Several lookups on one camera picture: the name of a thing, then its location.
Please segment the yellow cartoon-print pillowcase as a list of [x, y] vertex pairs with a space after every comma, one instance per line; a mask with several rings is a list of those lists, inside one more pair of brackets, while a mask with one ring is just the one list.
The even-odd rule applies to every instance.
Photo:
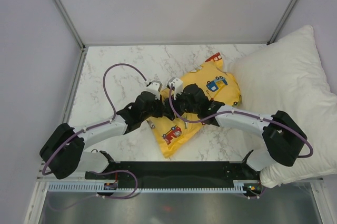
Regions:
[[[223, 64], [221, 54], [214, 54], [181, 77], [183, 86], [196, 84], [208, 100], [237, 106], [241, 101], [240, 88], [234, 76], [223, 71]], [[170, 120], [165, 116], [151, 117], [147, 122], [165, 158], [170, 158], [205, 125], [204, 122], [187, 123], [180, 118]]]

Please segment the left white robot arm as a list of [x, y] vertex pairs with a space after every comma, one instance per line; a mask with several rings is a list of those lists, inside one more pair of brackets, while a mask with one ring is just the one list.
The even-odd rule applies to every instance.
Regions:
[[161, 95], [143, 91], [134, 102], [117, 111], [113, 118], [82, 126], [78, 130], [68, 123], [60, 124], [39, 152], [45, 162], [42, 175], [53, 174], [57, 179], [68, 177], [83, 160], [84, 149], [135, 131], [148, 118], [160, 118], [163, 113]]

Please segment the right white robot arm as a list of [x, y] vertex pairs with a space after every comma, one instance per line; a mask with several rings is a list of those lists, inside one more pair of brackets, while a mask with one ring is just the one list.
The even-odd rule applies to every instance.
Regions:
[[276, 163], [291, 167], [300, 158], [313, 155], [313, 148], [300, 127], [283, 111], [274, 115], [252, 113], [208, 99], [196, 85], [182, 87], [168, 84], [169, 105], [178, 118], [182, 113], [196, 114], [196, 123], [235, 128], [260, 137], [264, 146], [250, 151], [241, 165], [241, 174], [253, 179], [263, 169]]

